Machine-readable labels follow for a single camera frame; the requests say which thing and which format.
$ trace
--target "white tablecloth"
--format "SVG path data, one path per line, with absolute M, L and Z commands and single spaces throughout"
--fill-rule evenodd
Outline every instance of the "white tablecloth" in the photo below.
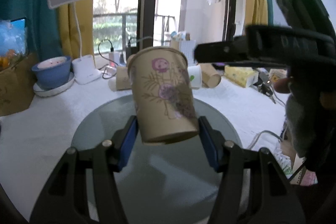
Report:
M 226 79 L 214 89 L 194 90 L 194 97 L 224 114 L 246 148 L 262 130 L 280 135 L 285 109 L 252 88 L 243 89 Z M 70 146 L 81 121 L 94 109 L 115 98 L 131 94 L 111 91 L 108 81 L 74 85 L 50 98 L 35 96 L 29 109 L 1 117 L 0 183 L 28 220 L 34 203 L 56 163 Z M 254 150 L 274 150 L 277 139 L 264 134 Z

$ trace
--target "screw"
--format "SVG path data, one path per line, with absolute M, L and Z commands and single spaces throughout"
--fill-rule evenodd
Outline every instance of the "screw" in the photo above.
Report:
M 233 141 L 225 141 L 224 145 L 226 147 L 232 148 L 235 146 L 235 143 Z
M 269 154 L 269 150 L 266 147 L 261 148 L 260 151 L 266 155 Z
M 111 140 L 105 140 L 101 143 L 101 145 L 103 147 L 110 147 L 112 145 L 112 141 Z
M 72 154 L 76 153 L 76 148 L 73 148 L 73 147 L 68 148 L 67 153 L 69 155 L 72 155 Z

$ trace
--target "white paper cup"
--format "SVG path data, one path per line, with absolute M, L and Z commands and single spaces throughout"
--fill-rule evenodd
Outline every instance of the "white paper cup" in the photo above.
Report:
M 202 69 L 200 65 L 188 67 L 188 74 L 191 87 L 199 89 L 202 87 Z
M 198 134 L 185 56 L 150 47 L 129 63 L 133 100 L 143 143 L 174 143 Z

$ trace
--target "yellow tissue box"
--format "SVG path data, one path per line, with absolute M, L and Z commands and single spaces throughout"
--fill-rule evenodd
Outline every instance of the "yellow tissue box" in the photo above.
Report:
M 224 76 L 243 88 L 248 88 L 258 81 L 259 73 L 252 68 L 225 66 Z

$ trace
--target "lamp base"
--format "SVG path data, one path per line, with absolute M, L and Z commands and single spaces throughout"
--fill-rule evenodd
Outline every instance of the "lamp base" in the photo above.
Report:
M 72 61 L 75 80 L 80 85 L 90 83 L 101 77 L 101 71 L 96 69 L 92 55 L 85 55 Z

